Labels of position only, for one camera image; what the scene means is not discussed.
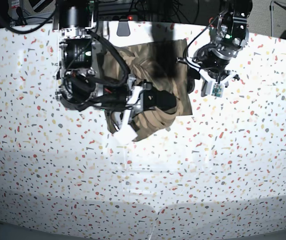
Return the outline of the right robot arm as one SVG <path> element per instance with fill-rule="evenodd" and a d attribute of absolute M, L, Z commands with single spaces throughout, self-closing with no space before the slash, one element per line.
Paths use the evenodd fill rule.
<path fill-rule="evenodd" d="M 173 93 L 158 89 L 98 33 L 98 1 L 59 0 L 53 29 L 59 31 L 56 98 L 69 110 L 102 110 L 121 143 L 137 140 L 138 117 L 177 106 Z"/>

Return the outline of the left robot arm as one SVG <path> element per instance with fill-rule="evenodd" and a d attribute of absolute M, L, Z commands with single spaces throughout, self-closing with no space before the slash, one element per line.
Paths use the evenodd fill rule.
<path fill-rule="evenodd" d="M 240 80 L 238 73 L 227 70 L 231 59 L 248 44 L 248 17 L 253 8 L 251 0 L 221 0 L 219 13 L 191 40 L 177 62 L 188 66 L 187 93 L 195 88 L 195 80 L 203 80 L 202 96 L 221 98 L 229 81 Z M 206 30 L 210 42 L 188 56 L 192 43 Z"/>

